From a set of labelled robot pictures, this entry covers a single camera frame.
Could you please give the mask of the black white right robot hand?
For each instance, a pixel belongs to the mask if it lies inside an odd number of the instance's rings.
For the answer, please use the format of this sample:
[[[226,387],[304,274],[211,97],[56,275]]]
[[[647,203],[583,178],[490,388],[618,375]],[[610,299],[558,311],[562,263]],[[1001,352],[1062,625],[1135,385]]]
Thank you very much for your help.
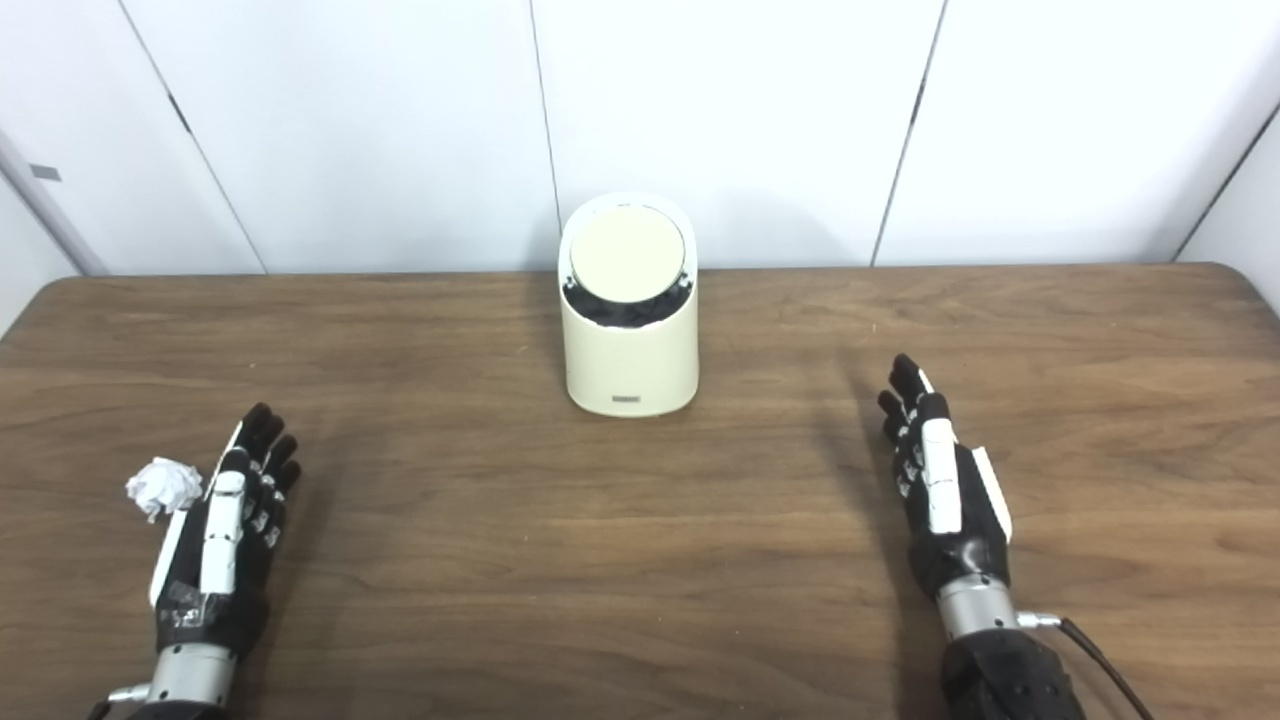
[[[1010,585],[1012,519],[988,454],[959,441],[945,395],[910,356],[893,359],[888,382],[877,402],[908,519],[913,579],[929,597],[964,577]]]

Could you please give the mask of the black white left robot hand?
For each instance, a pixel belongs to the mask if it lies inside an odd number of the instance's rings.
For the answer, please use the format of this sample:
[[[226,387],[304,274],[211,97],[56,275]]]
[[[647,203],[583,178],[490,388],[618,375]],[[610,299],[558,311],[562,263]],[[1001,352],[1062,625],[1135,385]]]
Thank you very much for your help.
[[[259,643],[288,496],[302,475],[297,448],[268,404],[239,420],[207,488],[166,532],[151,591],[157,652],[211,644],[243,659]]]

